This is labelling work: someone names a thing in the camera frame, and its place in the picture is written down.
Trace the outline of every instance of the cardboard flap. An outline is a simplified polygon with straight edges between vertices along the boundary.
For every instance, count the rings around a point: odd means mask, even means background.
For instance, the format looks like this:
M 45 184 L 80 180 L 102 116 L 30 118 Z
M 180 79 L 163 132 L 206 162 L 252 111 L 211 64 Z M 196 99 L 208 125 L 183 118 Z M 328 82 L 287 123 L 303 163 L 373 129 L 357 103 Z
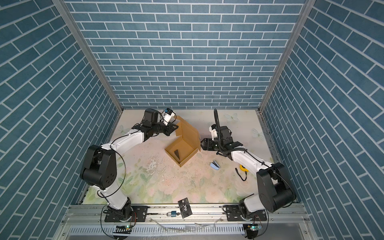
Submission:
M 193 149 L 200 150 L 200 134 L 198 130 L 194 128 L 191 124 L 189 124 L 186 120 L 184 120 L 182 117 L 177 116 L 176 119 L 180 120 L 180 122 L 178 122 L 177 124 L 179 126 L 178 129 L 180 129 L 180 131 L 176 132 L 176 136 L 182 135 L 184 141 L 188 143 Z

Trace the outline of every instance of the blue brick wall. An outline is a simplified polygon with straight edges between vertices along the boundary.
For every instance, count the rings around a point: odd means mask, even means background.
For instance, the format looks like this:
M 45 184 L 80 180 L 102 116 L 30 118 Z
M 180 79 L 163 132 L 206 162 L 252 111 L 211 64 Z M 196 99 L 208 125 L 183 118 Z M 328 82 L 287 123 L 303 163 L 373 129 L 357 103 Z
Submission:
M 384 239 L 383 13 L 317 0 L 263 112 L 321 239 Z
M 0 239 L 53 237 L 116 116 L 51 0 L 0 1 Z
M 305 0 L 66 1 L 125 108 L 257 108 Z

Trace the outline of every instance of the black card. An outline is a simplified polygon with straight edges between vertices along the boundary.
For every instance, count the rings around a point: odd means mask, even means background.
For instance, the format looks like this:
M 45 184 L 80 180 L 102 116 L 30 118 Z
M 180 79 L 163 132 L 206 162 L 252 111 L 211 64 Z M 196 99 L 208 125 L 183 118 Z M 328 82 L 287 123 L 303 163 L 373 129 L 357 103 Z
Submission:
M 181 216 L 183 218 L 186 218 L 187 216 L 192 215 L 192 209 L 191 206 L 189 205 L 188 198 L 184 198 L 183 200 L 178 201 L 179 203 L 179 208 L 181 212 Z

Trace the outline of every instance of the cardboard box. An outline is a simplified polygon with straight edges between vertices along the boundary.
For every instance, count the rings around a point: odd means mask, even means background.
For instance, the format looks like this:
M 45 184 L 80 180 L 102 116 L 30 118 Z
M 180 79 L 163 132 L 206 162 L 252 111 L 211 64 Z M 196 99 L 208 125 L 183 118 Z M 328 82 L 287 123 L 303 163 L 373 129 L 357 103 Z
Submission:
M 166 153 L 182 167 L 189 159 L 200 151 L 200 134 L 196 128 L 189 124 L 182 117 L 176 117 L 179 122 L 178 129 L 175 130 L 178 137 L 165 148 Z

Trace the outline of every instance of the table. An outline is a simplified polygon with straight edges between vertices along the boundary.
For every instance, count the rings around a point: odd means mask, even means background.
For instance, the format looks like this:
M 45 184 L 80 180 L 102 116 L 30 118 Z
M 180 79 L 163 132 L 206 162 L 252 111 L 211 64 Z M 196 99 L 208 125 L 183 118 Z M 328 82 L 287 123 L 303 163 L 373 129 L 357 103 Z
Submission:
M 213 110 L 175 110 L 176 114 L 192 124 L 201 139 L 211 137 L 208 128 L 214 124 Z M 144 110 L 124 110 L 112 139 L 123 136 L 131 127 L 141 121 Z M 250 152 L 264 160 L 272 157 L 264 138 L 255 110 L 218 110 L 221 126 L 232 131 L 234 141 L 241 142 Z M 134 146 L 126 153 L 120 153 L 126 163 L 126 179 L 121 190 L 133 204 L 170 204 L 188 197 L 191 203 L 231 203 L 257 193 L 257 180 L 245 173 L 239 164 L 216 155 L 214 151 L 198 152 L 184 166 L 179 167 L 164 148 L 176 139 L 175 132 L 169 137 L 160 134 Z M 118 183 L 124 178 L 124 164 L 116 155 Z M 219 170 L 209 165 L 215 160 Z M 89 188 L 83 204 L 105 204 L 94 188 Z

